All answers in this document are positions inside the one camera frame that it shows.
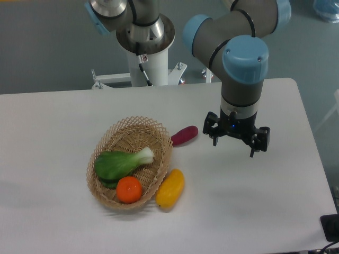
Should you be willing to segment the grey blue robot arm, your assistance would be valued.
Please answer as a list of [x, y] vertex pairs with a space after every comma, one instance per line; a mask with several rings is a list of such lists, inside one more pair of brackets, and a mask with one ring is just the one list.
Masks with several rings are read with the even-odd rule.
[[[159, 1], [87, 1], [85, 8], [100, 34], [116, 33], [134, 87], [169, 84], [168, 49], [175, 29]], [[220, 113], [208, 113], [203, 126], [214, 143], [227, 135], [252, 152], [267, 151], [270, 129], [255, 126], [269, 60], [263, 37], [290, 17], [289, 1], [232, 1], [227, 15], [199, 14], [185, 24], [182, 40], [190, 54], [222, 83]]]

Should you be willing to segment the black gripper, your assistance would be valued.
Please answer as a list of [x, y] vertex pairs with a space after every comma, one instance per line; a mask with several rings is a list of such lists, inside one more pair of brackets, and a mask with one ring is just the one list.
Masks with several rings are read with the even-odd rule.
[[220, 118], [213, 112], [208, 112], [203, 125], [203, 134], [213, 140], [213, 146], [218, 143], [219, 137], [229, 136], [245, 140], [250, 146], [250, 157], [256, 152], [266, 152], [270, 143], [271, 129], [267, 126], [255, 126], [257, 106], [248, 107], [220, 107]]

